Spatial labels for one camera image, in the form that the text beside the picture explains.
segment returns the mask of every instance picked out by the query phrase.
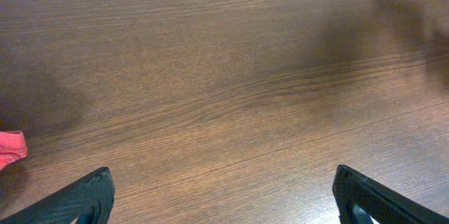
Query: wood grain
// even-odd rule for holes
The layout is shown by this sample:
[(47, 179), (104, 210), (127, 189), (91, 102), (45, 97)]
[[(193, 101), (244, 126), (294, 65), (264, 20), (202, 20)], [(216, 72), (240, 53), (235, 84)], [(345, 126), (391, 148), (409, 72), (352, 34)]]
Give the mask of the wood grain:
[(449, 216), (422, 2), (1, 0), (0, 126), (29, 156), (0, 218), (108, 166), (110, 223), (336, 223), (338, 164)]

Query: dark object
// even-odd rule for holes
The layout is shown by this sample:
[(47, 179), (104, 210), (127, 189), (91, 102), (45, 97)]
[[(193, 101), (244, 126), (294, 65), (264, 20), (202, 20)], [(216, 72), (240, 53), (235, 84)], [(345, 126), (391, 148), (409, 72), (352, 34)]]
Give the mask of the dark object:
[(341, 223), (449, 223), (446, 218), (379, 184), (346, 165), (339, 165), (333, 194)]
[(0, 224), (107, 223), (114, 204), (114, 184), (109, 168), (102, 167), (52, 195), (28, 206)]

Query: pink fabric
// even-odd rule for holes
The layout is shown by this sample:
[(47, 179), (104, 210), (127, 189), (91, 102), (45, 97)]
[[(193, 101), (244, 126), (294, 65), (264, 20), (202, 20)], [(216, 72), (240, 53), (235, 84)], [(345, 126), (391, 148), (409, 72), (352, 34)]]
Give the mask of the pink fabric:
[(27, 154), (25, 137), (21, 131), (0, 132), (0, 170)]

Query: red fabric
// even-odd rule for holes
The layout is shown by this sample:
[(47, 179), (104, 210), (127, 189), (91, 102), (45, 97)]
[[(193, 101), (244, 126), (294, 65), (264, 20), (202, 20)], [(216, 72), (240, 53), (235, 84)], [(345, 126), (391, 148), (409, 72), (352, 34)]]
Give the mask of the red fabric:
[(0, 132), (0, 170), (27, 154), (25, 137), (21, 131)]

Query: brown wooden tabletop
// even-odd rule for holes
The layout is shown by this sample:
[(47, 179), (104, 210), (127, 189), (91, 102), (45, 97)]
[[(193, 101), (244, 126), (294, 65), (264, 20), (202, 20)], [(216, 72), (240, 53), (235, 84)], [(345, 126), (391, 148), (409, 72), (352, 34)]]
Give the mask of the brown wooden tabletop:
[(337, 223), (338, 164), (449, 216), (436, 1), (0, 0), (0, 126), (29, 147), (0, 218), (108, 166), (110, 223)]

